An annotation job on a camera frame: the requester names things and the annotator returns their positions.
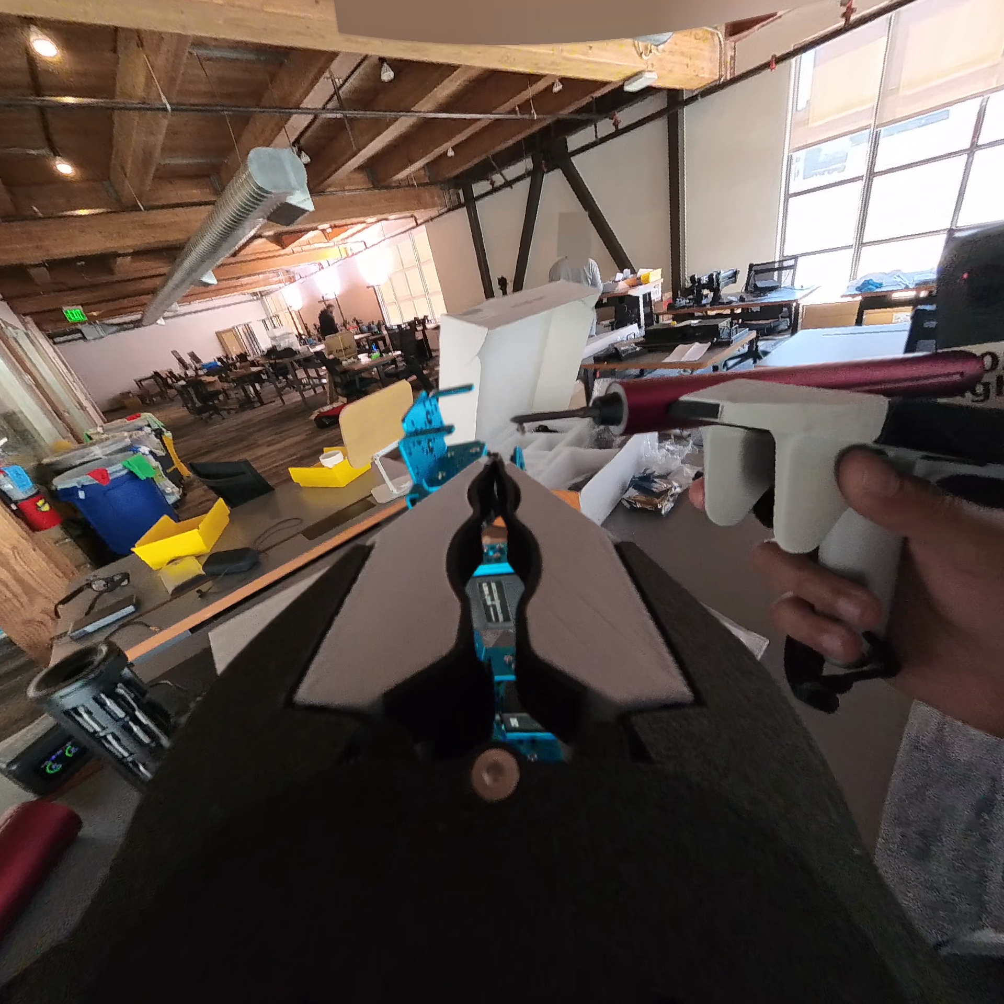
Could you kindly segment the white foam sheet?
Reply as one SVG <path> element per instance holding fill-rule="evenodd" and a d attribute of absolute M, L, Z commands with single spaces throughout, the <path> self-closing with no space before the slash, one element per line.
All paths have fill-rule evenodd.
<path fill-rule="evenodd" d="M 299 596 L 303 595 L 320 579 L 320 573 L 312 574 L 297 583 L 278 589 L 274 595 L 247 609 L 242 609 L 231 620 L 210 630 L 210 651 L 217 676 L 232 664 L 240 653 L 271 621 L 287 609 Z M 715 609 L 705 606 L 722 626 L 741 641 L 747 649 L 761 659 L 769 645 L 767 637 L 744 628 L 725 617 Z"/>

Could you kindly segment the black eyeglasses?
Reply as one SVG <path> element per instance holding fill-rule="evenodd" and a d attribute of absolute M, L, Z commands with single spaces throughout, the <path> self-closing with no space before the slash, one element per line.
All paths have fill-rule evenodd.
<path fill-rule="evenodd" d="M 105 596 L 112 592 L 115 592 L 119 588 L 123 588 L 131 582 L 131 575 L 128 571 L 117 571 L 109 575 L 93 576 L 85 580 L 85 582 L 78 587 L 69 591 L 69 593 L 61 597 L 53 606 L 53 615 L 59 617 L 60 609 L 77 596 L 85 594 L 86 592 L 91 592 L 94 596 Z"/>

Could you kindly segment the blue toy robot arm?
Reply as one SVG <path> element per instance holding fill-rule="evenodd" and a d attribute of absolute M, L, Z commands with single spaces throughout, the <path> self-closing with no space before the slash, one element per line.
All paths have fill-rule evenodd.
<path fill-rule="evenodd" d="M 487 448 L 469 441 L 450 445 L 454 428 L 442 415 L 442 399 L 470 393 L 471 383 L 422 392 L 403 419 L 398 450 L 412 486 L 408 507 L 432 495 L 458 473 L 482 459 Z M 528 762 L 559 763 L 566 758 L 558 737 L 540 725 L 522 706 L 516 691 L 514 613 L 523 584 L 508 559 L 508 532 L 482 523 L 481 562 L 467 580 L 467 606 L 472 618 L 474 653 L 490 674 L 494 687 L 493 740 L 508 746 Z"/>

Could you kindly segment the white cardboard box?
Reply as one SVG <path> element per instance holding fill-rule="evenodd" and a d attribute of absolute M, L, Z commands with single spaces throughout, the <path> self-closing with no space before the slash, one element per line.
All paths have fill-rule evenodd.
<path fill-rule="evenodd" d="M 454 427 L 448 446 L 480 441 L 506 460 L 520 449 L 526 474 L 549 490 L 584 482 L 580 509 L 600 525 L 655 458 L 658 435 L 612 433 L 608 445 L 589 420 L 535 420 L 523 427 L 511 420 L 564 410 L 583 388 L 578 375 L 598 295 L 591 286 L 558 281 L 444 315 L 440 388 L 472 388 L 442 396 L 439 407 Z"/>

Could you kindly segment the wooden panel on metal stand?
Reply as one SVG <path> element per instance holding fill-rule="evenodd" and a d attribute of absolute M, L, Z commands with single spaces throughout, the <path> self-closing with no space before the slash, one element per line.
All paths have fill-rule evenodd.
<path fill-rule="evenodd" d="M 378 504 L 405 497 L 412 484 L 406 474 L 393 479 L 383 468 L 383 458 L 404 437 L 404 418 L 414 398 L 412 385 L 398 381 L 346 405 L 338 416 L 346 461 L 356 469 L 374 466 L 382 479 L 371 492 Z"/>

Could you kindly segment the white table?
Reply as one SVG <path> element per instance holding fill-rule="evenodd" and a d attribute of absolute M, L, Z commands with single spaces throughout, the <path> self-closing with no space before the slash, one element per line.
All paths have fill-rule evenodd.
<path fill-rule="evenodd" d="M 791 368 L 901 356 L 909 322 L 799 330 L 771 349 L 756 368 Z"/>

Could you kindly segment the office desk with wooden edge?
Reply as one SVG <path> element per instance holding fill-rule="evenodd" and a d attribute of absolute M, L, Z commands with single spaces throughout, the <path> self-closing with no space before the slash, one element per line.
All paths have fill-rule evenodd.
<path fill-rule="evenodd" d="M 606 378 L 634 370 L 642 372 L 683 371 L 686 373 L 703 370 L 718 371 L 723 369 L 729 360 L 756 355 L 759 333 L 755 330 L 743 329 L 740 334 L 728 345 L 694 344 L 679 346 L 672 350 L 665 347 L 661 350 L 640 352 L 622 360 L 596 361 L 595 359 L 586 359 L 580 363 L 580 369 Z"/>

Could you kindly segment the red electric screwdriver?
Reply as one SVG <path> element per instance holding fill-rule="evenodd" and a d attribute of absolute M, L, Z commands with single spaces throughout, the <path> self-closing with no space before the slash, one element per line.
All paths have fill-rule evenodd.
<path fill-rule="evenodd" d="M 536 412 L 512 418 L 524 426 L 537 421 L 588 419 L 614 433 L 652 433 L 694 428 L 679 401 L 711 387 L 735 381 L 759 381 L 854 392 L 888 398 L 952 397 L 971 391 L 984 374 L 980 356 L 956 348 L 888 358 L 855 359 L 798 367 L 762 366 L 752 370 L 697 373 L 678 378 L 615 381 L 606 394 L 584 408 Z"/>

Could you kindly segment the clear parts packet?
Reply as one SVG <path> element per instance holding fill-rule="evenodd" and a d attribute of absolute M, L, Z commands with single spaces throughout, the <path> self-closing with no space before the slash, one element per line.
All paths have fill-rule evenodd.
<path fill-rule="evenodd" d="M 621 506 L 664 517 L 686 492 L 687 486 L 668 474 L 646 470 L 634 475 L 621 495 Z"/>

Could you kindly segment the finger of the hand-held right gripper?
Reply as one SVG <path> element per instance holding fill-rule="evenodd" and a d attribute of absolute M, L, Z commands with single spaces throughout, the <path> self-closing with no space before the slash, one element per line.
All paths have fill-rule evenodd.
<path fill-rule="evenodd" d="M 709 520 L 736 525 L 772 490 L 774 537 L 785 551 L 815 550 L 847 511 L 838 459 L 874 443 L 887 411 L 881 395 L 783 383 L 721 383 L 675 403 L 676 418 L 703 427 Z"/>

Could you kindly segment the black device with green display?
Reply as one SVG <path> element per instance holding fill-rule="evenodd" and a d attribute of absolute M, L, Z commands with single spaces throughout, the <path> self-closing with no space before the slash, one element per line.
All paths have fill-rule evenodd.
<path fill-rule="evenodd" d="M 1 774 L 36 797 L 56 792 L 94 759 L 79 738 L 41 717 L 1 742 Z"/>

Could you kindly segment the grey desk with wooden edge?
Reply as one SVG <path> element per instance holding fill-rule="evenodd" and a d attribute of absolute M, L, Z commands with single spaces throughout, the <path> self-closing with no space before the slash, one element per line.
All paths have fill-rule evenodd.
<path fill-rule="evenodd" d="M 343 488 L 303 488 L 287 483 L 267 496 L 231 511 L 230 522 L 213 548 L 222 551 L 250 547 L 261 554 L 260 564 L 242 574 L 208 577 L 179 596 L 168 596 L 153 571 L 131 554 L 79 576 L 67 589 L 93 576 L 128 571 L 131 582 L 89 605 L 86 592 L 60 609 L 49 665 L 76 649 L 106 637 L 117 643 L 136 665 L 155 663 L 171 646 L 203 640 L 208 632 L 284 586 L 327 568 L 352 543 L 367 540 L 383 522 L 400 514 L 398 500 L 379 505 L 371 492 L 380 481 L 369 470 Z M 130 619 L 80 641 L 69 638 L 73 621 L 110 597 L 135 594 L 140 605 Z"/>

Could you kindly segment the silver air duct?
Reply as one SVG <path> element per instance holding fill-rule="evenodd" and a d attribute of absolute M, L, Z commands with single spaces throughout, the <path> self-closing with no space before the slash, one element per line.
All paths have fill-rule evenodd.
<path fill-rule="evenodd" d="M 250 150 L 209 215 L 182 247 L 144 309 L 141 324 L 160 321 L 265 223 L 290 227 L 313 210 L 306 169 L 294 150 L 263 146 Z"/>

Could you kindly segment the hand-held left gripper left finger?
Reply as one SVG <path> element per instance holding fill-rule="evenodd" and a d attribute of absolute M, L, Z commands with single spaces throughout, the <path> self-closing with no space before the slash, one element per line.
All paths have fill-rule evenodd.
<path fill-rule="evenodd" d="M 475 651 L 467 586 L 495 473 L 476 461 L 376 535 L 295 705 L 392 723 L 438 757 L 491 741 L 494 681 Z"/>

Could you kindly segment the office desk with monitors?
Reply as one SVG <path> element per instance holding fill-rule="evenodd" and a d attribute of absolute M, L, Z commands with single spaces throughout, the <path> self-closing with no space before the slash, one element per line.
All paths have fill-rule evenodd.
<path fill-rule="evenodd" d="M 731 324 L 765 329 L 778 326 L 782 332 L 796 333 L 800 324 L 801 304 L 820 288 L 819 284 L 780 288 L 763 296 L 741 296 L 730 303 L 667 307 L 658 313 L 659 320 L 671 323 L 726 320 Z"/>

